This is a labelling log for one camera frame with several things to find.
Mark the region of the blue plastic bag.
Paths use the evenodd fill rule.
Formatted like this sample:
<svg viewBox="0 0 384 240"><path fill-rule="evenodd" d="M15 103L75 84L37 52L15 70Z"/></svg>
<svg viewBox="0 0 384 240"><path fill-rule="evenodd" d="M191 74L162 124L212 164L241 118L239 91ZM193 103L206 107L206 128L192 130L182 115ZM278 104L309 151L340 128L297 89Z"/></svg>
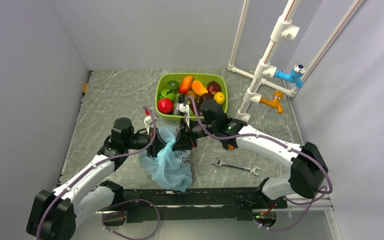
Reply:
<svg viewBox="0 0 384 240"><path fill-rule="evenodd" d="M141 152L138 160L142 167L151 175L151 179L165 190L185 192L193 182L190 165L190 150L172 150L179 129L172 125L158 127L159 134L166 142L156 157Z"/></svg>

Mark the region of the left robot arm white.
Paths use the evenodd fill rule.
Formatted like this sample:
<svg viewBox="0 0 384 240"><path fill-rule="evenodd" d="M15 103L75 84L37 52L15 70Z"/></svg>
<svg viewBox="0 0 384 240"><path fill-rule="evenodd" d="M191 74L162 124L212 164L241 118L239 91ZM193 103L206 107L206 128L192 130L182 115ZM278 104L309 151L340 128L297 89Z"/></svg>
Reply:
<svg viewBox="0 0 384 240"><path fill-rule="evenodd" d="M69 240L76 228L95 212L124 203L123 187L104 179L132 155L154 153L157 128L154 114L145 120L146 133L135 133L129 118L114 121L92 161L74 177L52 191L42 190L34 198L26 232L38 240Z"/></svg>

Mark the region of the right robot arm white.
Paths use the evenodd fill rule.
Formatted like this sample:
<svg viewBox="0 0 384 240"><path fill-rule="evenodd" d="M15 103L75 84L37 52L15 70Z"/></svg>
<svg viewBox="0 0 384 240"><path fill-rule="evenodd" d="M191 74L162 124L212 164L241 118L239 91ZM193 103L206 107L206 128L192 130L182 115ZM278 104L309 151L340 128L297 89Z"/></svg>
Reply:
<svg viewBox="0 0 384 240"><path fill-rule="evenodd" d="M318 194L330 192L331 182L322 188L323 181L329 180L329 170L315 144L306 142L300 145L265 134L242 120L228 117L215 100L206 100L200 107L204 118L192 121L188 118L189 108L196 108L195 101L187 97L176 104L176 110L184 116L172 148L174 151L191 150L197 147L198 139L211 137L220 141L225 150L249 150L288 168L287 173L266 178L258 185L255 200L262 208L291 194L313 199Z"/></svg>

